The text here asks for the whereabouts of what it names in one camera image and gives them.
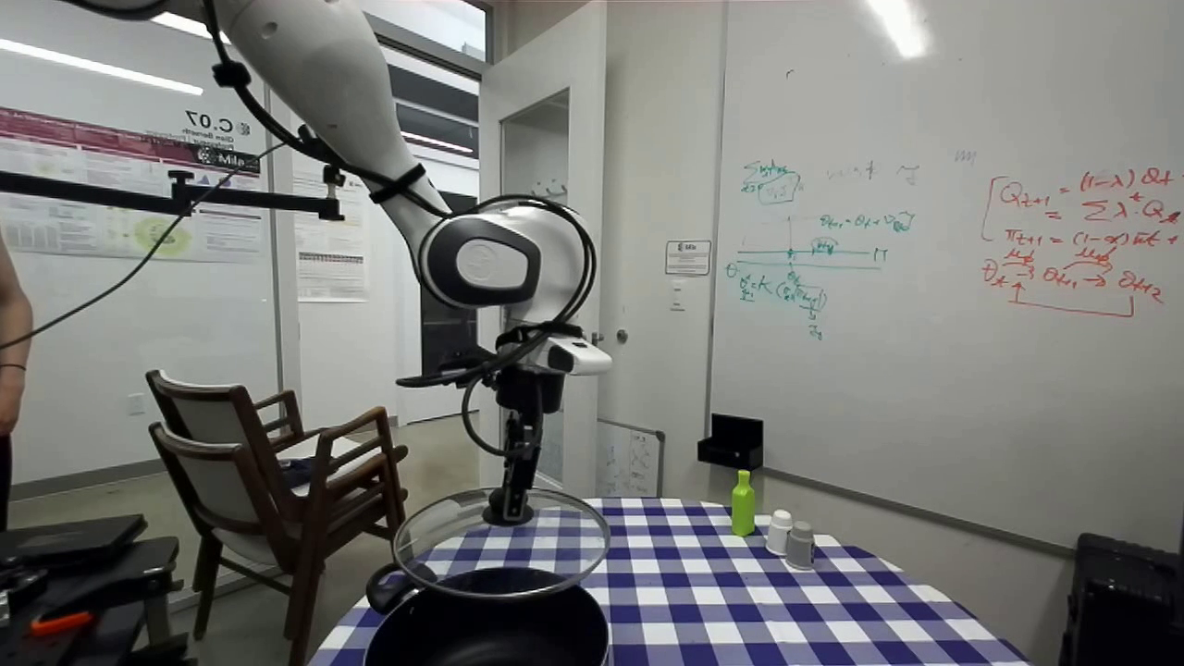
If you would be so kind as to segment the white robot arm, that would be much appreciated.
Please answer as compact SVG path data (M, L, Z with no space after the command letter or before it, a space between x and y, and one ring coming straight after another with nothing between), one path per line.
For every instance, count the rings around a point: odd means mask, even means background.
M568 203L530 193L457 209L401 132L389 65L356 0L200 3L218 50L216 81L289 148L356 175L401 228L425 292L459 310L502 310L498 347L449 379L498 387L507 441L485 516L530 521L543 419L562 404L562 378L606 365L579 326L597 282L593 234Z

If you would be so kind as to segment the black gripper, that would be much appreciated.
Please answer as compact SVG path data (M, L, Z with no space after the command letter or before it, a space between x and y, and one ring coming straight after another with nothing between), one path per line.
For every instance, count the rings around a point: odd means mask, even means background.
M502 370L498 379L498 404L507 412L507 455L502 455L502 489L489 490L485 516L494 525L526 525L533 521L533 474L543 441L543 419L562 404L560 375Z

